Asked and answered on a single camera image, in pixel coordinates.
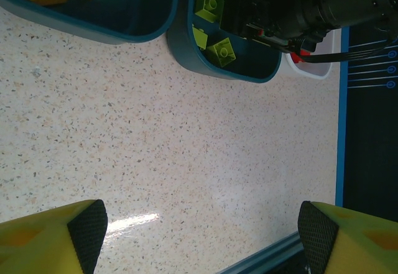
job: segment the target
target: terrazzo surface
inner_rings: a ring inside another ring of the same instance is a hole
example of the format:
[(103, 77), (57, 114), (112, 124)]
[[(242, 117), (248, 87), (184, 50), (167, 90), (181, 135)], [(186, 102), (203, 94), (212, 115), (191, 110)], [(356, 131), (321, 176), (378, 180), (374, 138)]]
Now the terrazzo surface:
[(339, 74), (184, 70), (165, 37), (105, 45), (0, 9), (0, 222), (102, 199), (96, 273), (215, 273), (333, 203)]

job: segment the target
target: blue circular marker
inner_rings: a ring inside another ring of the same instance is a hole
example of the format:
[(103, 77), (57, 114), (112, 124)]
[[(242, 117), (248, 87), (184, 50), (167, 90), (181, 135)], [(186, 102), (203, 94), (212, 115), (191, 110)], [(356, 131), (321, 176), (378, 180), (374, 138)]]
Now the blue circular marker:
[(396, 82), (395, 81), (389, 81), (387, 84), (386, 84), (386, 86), (387, 86), (387, 88), (388, 89), (394, 89), (395, 87), (396, 87)]
[(387, 72), (390, 73), (390, 74), (394, 73), (396, 71), (397, 71), (397, 67), (395, 67), (395, 66), (390, 66), (390, 67), (387, 68)]
[(388, 53), (388, 57), (389, 58), (395, 58), (397, 56), (397, 52), (395, 51), (395, 50), (391, 50), (389, 53)]

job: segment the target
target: blue plastic bin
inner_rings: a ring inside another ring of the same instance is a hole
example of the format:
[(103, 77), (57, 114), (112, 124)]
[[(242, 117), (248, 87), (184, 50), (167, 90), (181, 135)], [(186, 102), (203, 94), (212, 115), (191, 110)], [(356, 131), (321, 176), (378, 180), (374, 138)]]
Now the blue plastic bin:
[(38, 24), (108, 43), (145, 42), (170, 26), (178, 0), (68, 0), (42, 7), (28, 0), (0, 0), (5, 10)]
[[(229, 80), (244, 80), (265, 83), (279, 69), (282, 54), (270, 47), (220, 30), (218, 23), (209, 23), (194, 14), (196, 0), (179, 0), (175, 19), (167, 32), (169, 47), (175, 59), (184, 68)], [(213, 45), (229, 37), (236, 60), (218, 68), (208, 61), (206, 52), (201, 52), (195, 43), (192, 24), (208, 34), (207, 45)]]

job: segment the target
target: green lego brick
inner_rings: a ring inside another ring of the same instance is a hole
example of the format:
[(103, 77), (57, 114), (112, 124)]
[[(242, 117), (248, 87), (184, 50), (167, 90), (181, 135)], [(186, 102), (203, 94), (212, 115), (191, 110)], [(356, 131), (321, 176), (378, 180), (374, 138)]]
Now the green lego brick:
[(224, 0), (197, 0), (195, 14), (208, 22), (221, 20)]
[(224, 40), (207, 47), (206, 53), (208, 55), (209, 61), (219, 67), (224, 67), (236, 59), (229, 38), (225, 38)]
[(205, 50), (207, 45), (207, 35), (202, 29), (197, 29), (192, 25), (193, 36), (195, 37), (195, 42), (199, 46), (200, 50)]

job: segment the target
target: speckled countertop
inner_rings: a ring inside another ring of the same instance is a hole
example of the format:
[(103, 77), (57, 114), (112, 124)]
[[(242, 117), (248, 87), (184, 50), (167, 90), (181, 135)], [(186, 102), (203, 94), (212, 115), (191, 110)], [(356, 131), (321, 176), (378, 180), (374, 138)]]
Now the speckled countertop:
[(184, 70), (165, 37), (104, 45), (0, 9), (0, 222), (104, 200), (96, 273), (214, 273), (335, 197), (339, 74)]

